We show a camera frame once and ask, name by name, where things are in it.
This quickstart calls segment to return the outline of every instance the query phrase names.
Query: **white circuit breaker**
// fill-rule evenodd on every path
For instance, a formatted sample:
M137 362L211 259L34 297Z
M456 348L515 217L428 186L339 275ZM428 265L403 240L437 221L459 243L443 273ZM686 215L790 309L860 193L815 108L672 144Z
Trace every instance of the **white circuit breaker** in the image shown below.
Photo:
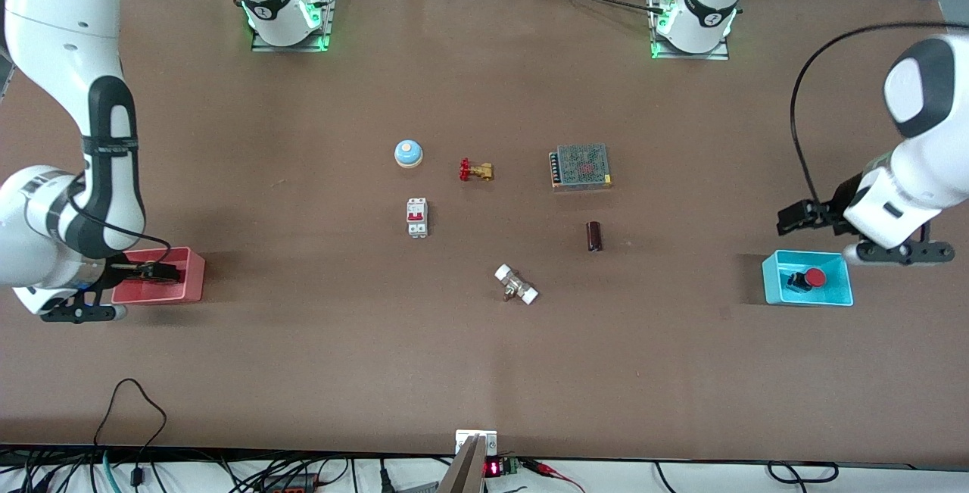
M412 238L427 237L427 198L407 200L407 233Z

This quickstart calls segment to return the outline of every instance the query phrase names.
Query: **brown cylinder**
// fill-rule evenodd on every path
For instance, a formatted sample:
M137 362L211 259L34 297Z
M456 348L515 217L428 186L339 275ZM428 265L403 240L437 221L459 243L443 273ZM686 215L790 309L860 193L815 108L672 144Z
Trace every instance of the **brown cylinder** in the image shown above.
M589 244L589 252L599 252L603 249L602 227L595 220L585 223L585 238Z

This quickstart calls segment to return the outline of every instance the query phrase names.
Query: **cyan plastic tray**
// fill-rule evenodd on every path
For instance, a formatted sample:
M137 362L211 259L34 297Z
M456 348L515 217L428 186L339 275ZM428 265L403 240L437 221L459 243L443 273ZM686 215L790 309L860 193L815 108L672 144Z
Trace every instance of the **cyan plastic tray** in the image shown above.
M827 276L824 286L799 292L788 286L794 273L818 268ZM762 265L764 296L768 304L781 306L851 306L855 298L848 279L848 264L837 252L776 251Z

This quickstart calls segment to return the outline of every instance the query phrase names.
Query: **red digital display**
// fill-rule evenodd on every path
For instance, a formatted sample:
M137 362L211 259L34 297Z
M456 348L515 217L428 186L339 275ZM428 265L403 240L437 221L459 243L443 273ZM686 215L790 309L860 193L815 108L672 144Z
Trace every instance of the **red digital display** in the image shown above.
M485 478L498 478L498 476L501 476L501 461L494 459L484 463L484 471Z

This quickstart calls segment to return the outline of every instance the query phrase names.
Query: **white floor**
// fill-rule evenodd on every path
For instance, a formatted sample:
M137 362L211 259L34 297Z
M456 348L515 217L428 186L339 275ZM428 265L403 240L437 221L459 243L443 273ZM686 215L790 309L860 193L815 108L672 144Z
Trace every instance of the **white floor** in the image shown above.
M547 461L558 472L584 487L586 493L669 493L660 482L655 466L640 461ZM233 472L245 478L264 468L266 464L257 462L232 463ZM357 493L379 493L380 466L375 459L357 459ZM158 482L152 475L150 466L142 465L145 470L145 484L139 487L141 493L162 493ZM114 469L122 493L130 493L128 476L132 465L119 465ZM319 464L309 466L317 472ZM398 491L430 482L439 482L447 472L447 467L433 459L388 459L388 475ZM817 469L797 468L803 478L818 478L824 473ZM330 461L321 473L322 480L333 480L343 470L341 460ZM98 491L111 493L104 472L100 466L95 468ZM160 463L159 476L167 493L227 493L232 489L232 480L220 466L214 463ZM775 482L763 465L753 464L706 464L706 463L663 463L663 471L676 493L797 493L796 485ZM49 491L58 489L67 470L61 471L53 479ZM0 475L0 491L19 491L23 472L10 472ZM505 493L519 487L526 487L526 493L580 493L577 487L559 480L542 478L529 471L519 471L516 475L503 476L488 480L490 493ZM885 469L841 469L841 475L834 482L807 485L811 493L956 493L969 490L969 473ZM79 469L70 480L64 493L91 491L90 478L86 466ZM353 475L346 472L337 482L317 489L319 493L353 493Z

